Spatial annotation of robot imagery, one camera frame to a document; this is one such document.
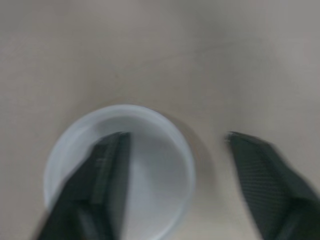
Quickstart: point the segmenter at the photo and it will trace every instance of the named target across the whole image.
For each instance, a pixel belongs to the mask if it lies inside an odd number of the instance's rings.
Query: beige table surface
[[[274,142],[320,189],[317,0],[4,0],[0,3],[0,239],[44,214],[48,154],[77,118],[112,104],[159,111],[196,156],[174,240],[259,239],[224,145]]]

